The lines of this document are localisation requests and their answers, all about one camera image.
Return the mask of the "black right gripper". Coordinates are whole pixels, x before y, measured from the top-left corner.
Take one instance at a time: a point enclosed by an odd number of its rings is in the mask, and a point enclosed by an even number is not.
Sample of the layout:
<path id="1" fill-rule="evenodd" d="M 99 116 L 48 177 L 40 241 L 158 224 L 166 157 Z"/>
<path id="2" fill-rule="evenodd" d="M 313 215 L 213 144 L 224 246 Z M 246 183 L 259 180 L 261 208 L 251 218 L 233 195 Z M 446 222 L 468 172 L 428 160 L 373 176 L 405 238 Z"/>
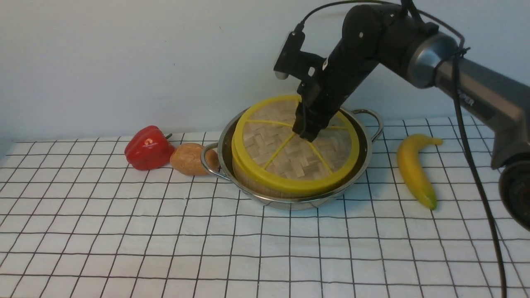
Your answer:
<path id="1" fill-rule="evenodd" d="M 328 127 L 356 84 L 355 75 L 332 58 L 326 58 L 313 79 L 302 90 L 293 123 L 293 132 L 310 143 Z"/>

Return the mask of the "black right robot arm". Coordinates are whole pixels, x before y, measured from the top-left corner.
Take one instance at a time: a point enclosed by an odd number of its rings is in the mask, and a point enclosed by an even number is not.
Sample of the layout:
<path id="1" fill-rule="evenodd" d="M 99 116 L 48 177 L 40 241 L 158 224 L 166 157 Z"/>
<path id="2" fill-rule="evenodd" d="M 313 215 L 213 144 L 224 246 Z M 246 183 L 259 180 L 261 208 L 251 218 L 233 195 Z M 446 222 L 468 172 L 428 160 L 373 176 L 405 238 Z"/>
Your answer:
<path id="1" fill-rule="evenodd" d="M 529 86 L 464 58 L 464 38 L 424 22 L 410 0 L 400 5 L 352 7 L 339 42 L 326 58 L 301 51 L 300 22 L 284 44 L 274 71 L 299 79 L 302 101 L 293 131 L 314 141 L 345 100 L 382 65 L 419 89 L 437 87 L 455 109 L 469 111 L 494 132 L 491 168 L 503 168 L 500 198 L 511 217 L 529 228 Z"/>

